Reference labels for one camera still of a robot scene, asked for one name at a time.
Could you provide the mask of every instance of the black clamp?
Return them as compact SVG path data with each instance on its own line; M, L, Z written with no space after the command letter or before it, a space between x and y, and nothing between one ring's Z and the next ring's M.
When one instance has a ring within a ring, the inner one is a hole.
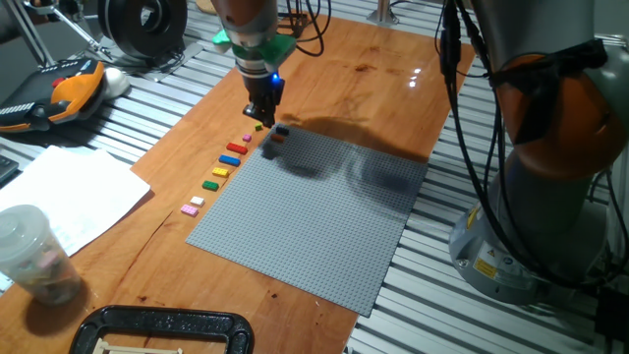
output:
M225 354L251 354L254 349L254 331L240 315L113 305L94 311L83 321L70 354L91 354L98 338L107 333L224 340Z

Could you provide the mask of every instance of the metal grating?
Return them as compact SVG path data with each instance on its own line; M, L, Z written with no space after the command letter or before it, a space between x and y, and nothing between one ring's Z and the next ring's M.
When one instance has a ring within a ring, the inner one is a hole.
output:
M321 2L323 14L325 4ZM375 0L332 0L334 17L362 23L369 23L366 17L376 6ZM439 4L430 2L399 4L394 12L400 24L394 28L433 36L440 11ZM204 50L161 83L131 78L132 90L106 102L92 119L55 130L56 145L77 152L104 148L129 164L136 162L233 68L233 55L219 54L211 45L219 28L216 17L201 13L190 2L185 36ZM482 72L481 63L475 61L471 73ZM494 109L486 80L467 79L460 105L471 157L484 165ZM36 137L27 141L34 145L0 138L0 154L17 160L24 169L44 150ZM491 177L496 170L494 165ZM607 203L604 183L595 197ZM577 297L566 309L520 308L484 297L459 276L448 255L448 234L476 199L450 116L372 315L359 317L347 352L602 352L604 341L594 335L592 299Z

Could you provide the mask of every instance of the lego baseplate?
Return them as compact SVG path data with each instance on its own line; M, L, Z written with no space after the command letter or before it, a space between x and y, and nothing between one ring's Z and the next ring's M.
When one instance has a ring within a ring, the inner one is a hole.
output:
M251 152L187 242L368 316L427 168L289 130Z

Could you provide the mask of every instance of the wooden board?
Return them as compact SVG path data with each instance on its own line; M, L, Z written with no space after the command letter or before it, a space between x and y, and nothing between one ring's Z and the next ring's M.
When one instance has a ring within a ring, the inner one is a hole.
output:
M197 7L206 14L216 15L216 9L210 0L197 0Z
M304 46L316 50L317 43ZM432 38L333 19L325 46L323 56L295 53L281 68L287 81L278 110L281 121L426 160L450 109ZM462 72L473 56L465 46ZM410 88L416 68L421 72ZM254 121L242 115L246 103L242 78L232 71L133 166L151 193L72 257L85 286L70 304L44 308L17 286L0 298L0 352L67 353L84 317L110 304L238 313L253 326L256 353L343 350L357 314L185 243L225 187L214 193L200 185L215 180L211 170L227 143L242 143L244 134L253 134L248 144L253 149L266 133L254 132ZM192 196L206 199L197 218L179 212ZM224 350L222 343L130 336L108 340L112 345L183 347L188 353Z

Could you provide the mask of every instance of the clear plastic cup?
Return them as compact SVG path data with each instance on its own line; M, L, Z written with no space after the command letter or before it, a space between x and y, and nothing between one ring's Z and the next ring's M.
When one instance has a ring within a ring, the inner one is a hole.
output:
M81 278L36 206L0 212L0 271L44 305L64 304L81 288Z

